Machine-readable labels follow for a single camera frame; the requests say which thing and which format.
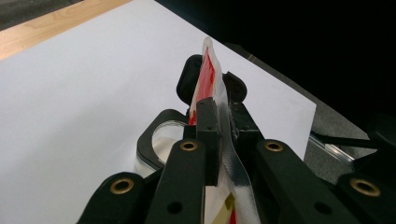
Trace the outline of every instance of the brass screw insert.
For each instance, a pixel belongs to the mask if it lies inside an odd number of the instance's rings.
[[[364,179],[352,178],[350,180],[350,185],[357,192],[367,196],[378,197],[381,194],[381,190],[379,190],[375,184]]]
[[[193,151],[198,148],[198,145],[194,142],[183,142],[180,147],[185,151]]]
[[[283,147],[276,142],[266,142],[265,148],[274,152],[279,152],[283,150]]]
[[[110,191],[113,194],[123,194],[134,187],[134,181],[131,178],[122,178],[113,182]]]

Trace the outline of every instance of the wooden edge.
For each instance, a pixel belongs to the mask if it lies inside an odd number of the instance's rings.
[[[84,0],[0,32],[0,60],[132,0]]]

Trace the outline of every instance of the white table surface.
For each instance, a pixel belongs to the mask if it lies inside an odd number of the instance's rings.
[[[167,108],[207,35],[134,0],[0,62],[0,223],[76,223],[103,180],[134,171],[136,141]],[[216,40],[265,138],[303,159],[316,105]]]

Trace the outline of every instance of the black metal bracket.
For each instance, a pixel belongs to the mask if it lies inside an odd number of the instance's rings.
[[[200,55],[191,56],[177,84],[177,95],[188,105],[201,62]],[[245,84],[231,73],[223,80],[230,93],[233,146],[251,180],[262,223],[396,223],[396,119],[378,118],[369,134],[378,151],[332,185],[315,176],[287,144],[264,139],[243,104]],[[109,177],[78,223],[202,223],[205,186],[216,186],[219,177],[216,111],[212,98],[197,103],[197,125],[184,126],[166,164],[153,150],[152,135],[169,121],[186,124],[187,116],[163,111],[137,142],[137,157],[156,172],[144,179],[130,173]]]

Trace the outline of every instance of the black background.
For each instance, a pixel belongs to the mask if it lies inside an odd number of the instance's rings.
[[[396,116],[396,1],[157,0],[242,46],[366,131]]]

